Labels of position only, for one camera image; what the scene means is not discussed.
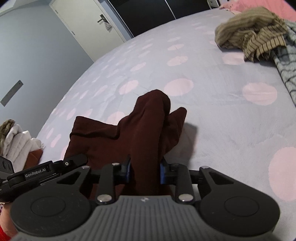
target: bedsheet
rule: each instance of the bedsheet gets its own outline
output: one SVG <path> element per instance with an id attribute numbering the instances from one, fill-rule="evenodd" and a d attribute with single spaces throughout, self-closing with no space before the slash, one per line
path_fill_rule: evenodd
<path id="1" fill-rule="evenodd" d="M 116 125 L 138 96 L 164 91 L 187 117 L 168 162 L 210 166 L 272 196 L 281 209 L 274 233 L 296 237 L 296 110 L 275 65 L 221 50 L 214 30 L 232 13 L 187 16 L 124 43 L 70 88 L 38 135 L 41 162 L 63 159 L 75 117 Z"/>

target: white folded clothing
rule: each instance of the white folded clothing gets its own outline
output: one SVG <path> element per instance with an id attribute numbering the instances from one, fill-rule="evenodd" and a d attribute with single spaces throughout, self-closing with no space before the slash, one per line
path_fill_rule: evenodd
<path id="1" fill-rule="evenodd" d="M 23 131 L 17 135 L 12 140 L 11 147 L 7 153 L 6 156 L 4 156 L 6 159 L 10 160 L 11 162 L 14 162 L 17 156 L 19 155 L 22 148 L 25 146 L 28 140 L 30 140 L 32 137 L 30 135 L 29 131 Z"/>
<path id="2" fill-rule="evenodd" d="M 22 132 L 22 128 L 20 125 L 14 124 L 10 131 L 8 132 L 7 136 L 5 137 L 5 140 L 3 142 L 3 148 L 2 148 L 2 153 L 3 157 L 6 157 L 12 143 L 12 139 L 16 134 L 19 134 Z"/>
<path id="3" fill-rule="evenodd" d="M 26 144 L 23 146 L 23 148 L 21 149 L 21 151 L 19 152 L 19 155 L 16 157 L 16 159 L 12 162 L 12 166 L 15 172 L 19 172 L 21 170 L 23 170 L 28 155 L 31 151 L 35 151 L 40 149 L 41 147 L 41 141 L 36 139 L 36 138 L 32 138 L 30 140 L 28 140 L 26 142 Z"/>

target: gray ribbed panel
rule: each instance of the gray ribbed panel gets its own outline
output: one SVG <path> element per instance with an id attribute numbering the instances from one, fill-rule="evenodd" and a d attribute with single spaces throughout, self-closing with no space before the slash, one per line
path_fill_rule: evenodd
<path id="1" fill-rule="evenodd" d="M 98 206 L 78 229 L 58 237 L 17 235 L 12 241 L 279 241 L 271 233 L 239 238 L 209 227 L 193 206 L 175 203 L 170 196 L 120 196 Z"/>

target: person's hand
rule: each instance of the person's hand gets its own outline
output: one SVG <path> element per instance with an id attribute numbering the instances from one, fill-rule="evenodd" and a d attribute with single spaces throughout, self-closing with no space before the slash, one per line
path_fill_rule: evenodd
<path id="1" fill-rule="evenodd" d="M 0 226 L 7 236 L 13 237 L 17 234 L 17 230 L 10 218 L 10 208 L 12 203 L 5 203 L 3 205 L 0 215 Z"/>

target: pink blanket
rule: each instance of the pink blanket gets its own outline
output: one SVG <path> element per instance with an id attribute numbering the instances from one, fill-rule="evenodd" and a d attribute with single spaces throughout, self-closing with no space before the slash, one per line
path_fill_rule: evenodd
<path id="1" fill-rule="evenodd" d="M 236 14 L 258 6 L 267 8 L 280 18 L 296 21 L 296 11 L 285 0 L 231 0 L 221 5 L 220 8 L 228 9 Z"/>

